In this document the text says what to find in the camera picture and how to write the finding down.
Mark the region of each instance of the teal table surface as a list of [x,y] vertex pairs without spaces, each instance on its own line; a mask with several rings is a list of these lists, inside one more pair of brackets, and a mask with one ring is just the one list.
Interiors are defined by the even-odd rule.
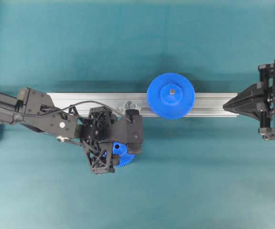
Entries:
[[[275,0],[0,0],[0,92],[145,92],[177,72],[240,92],[275,58]],[[80,147],[0,125],[0,229],[275,229],[256,120],[145,118],[143,152],[92,175]]]

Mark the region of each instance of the black cable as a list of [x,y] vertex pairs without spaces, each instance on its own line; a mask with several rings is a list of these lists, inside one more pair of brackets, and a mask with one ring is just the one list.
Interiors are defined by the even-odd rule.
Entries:
[[49,116],[49,115],[52,115],[52,114],[54,115],[54,114],[60,113],[60,112],[62,112],[62,111],[65,111],[65,110],[67,110],[67,109],[73,108],[73,107],[75,107],[75,106],[78,106],[78,105],[81,105],[81,104],[87,104],[87,103],[98,104],[98,105],[104,106],[104,107],[106,107],[106,108],[108,108],[108,109],[111,109],[111,110],[114,111],[116,114],[118,114],[118,115],[121,116],[122,118],[125,118],[125,119],[128,120],[130,123],[132,123],[132,121],[131,121],[129,118],[127,118],[125,115],[121,114],[120,112],[116,111],[115,109],[111,108],[110,106],[105,105],[105,104],[102,104],[102,103],[99,103],[99,102],[97,102],[97,101],[92,101],[92,100],[82,101],[82,102],[79,102],[79,103],[70,105],[70,106],[68,106],[68,107],[65,107],[65,108],[63,108],[63,109],[60,109],[60,110],[58,110],[58,111],[53,111],[53,112],[49,112],[49,113],[47,113],[47,114],[42,114],[42,115],[41,115],[41,114],[24,114],[24,113],[21,113],[21,112],[12,111],[12,110],[10,110],[10,109],[7,109],[7,108],[1,107],[1,106],[0,106],[0,109],[1,109],[1,110],[4,110],[4,111],[12,112],[12,113],[17,114],[17,115],[22,115],[22,116],[26,116],[26,117],[37,117],[37,118],[40,118],[40,117],[45,117],[45,116]]

